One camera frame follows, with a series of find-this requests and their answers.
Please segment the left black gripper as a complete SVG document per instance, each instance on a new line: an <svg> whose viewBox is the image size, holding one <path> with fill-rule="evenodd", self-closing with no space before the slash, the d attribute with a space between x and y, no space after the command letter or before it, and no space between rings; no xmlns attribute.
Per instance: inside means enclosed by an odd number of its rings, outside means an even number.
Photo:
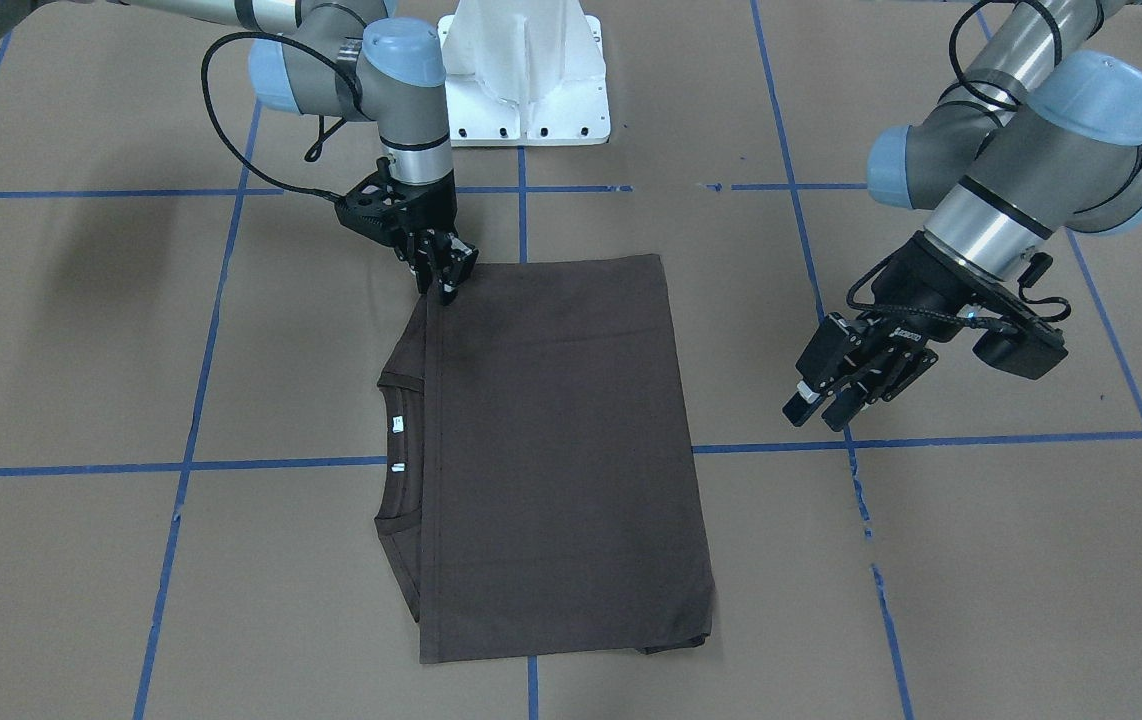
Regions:
<svg viewBox="0 0 1142 720"><path fill-rule="evenodd" d="M978 329L982 336L972 352L979 360L1031 381L1068 355L1057 328L1070 314L1068 301L1028 299L1024 291L1010 291L952 258L924 232L914 233L853 283L847 306L864 315L891 315L928 341L949 342L963 328ZM871 355L864 345L872 323L864 315L851 322L837 313L826 315L801 352L801 382L783 405L794 427L803 427L830 400L821 419L841 432L864 407L894 400L940 360L926 346L887 346Z"/></svg>

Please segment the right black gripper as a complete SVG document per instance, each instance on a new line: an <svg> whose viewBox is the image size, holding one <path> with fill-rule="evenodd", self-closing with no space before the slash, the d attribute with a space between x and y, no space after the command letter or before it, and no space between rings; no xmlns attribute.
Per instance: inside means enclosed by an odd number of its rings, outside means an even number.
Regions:
<svg viewBox="0 0 1142 720"><path fill-rule="evenodd" d="M434 283L442 306L452 304L478 261L478 249L455 233L457 210L455 173L428 184L410 184L389 170L375 170L335 200L344 229L401 249L417 291L425 295ZM429 231L435 232L431 238L408 238Z"/></svg>

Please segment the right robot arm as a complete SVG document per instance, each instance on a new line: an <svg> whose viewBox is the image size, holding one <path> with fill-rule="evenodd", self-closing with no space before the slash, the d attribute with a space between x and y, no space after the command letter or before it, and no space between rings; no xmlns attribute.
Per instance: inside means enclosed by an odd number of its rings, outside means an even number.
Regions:
<svg viewBox="0 0 1142 720"><path fill-rule="evenodd" d="M151 1L158 13L228 29L202 56L201 85L216 53L241 41L256 99L320 120L307 150L315 161L341 127L373 125L383 145L370 176L346 193L274 186L333 206L344 229L388 247L417 290L452 304L478 250L457 232L455 159L449 141L447 65L437 29L399 17L393 1Z"/></svg>

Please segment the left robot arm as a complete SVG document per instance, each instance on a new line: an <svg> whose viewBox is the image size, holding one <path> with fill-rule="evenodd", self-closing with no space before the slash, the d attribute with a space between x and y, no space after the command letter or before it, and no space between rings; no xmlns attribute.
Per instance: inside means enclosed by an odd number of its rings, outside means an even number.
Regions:
<svg viewBox="0 0 1142 720"><path fill-rule="evenodd" d="M917 126L872 142L869 197L927 211L923 227L853 286L853 319L825 315L801 352L783 415L841 432L894 400L965 328L978 359L1037 381L1068 355L1060 325L1027 291L1060 231L1119 234L1142 223L1142 70L1087 49L1120 1L1016 1L996 35Z"/></svg>

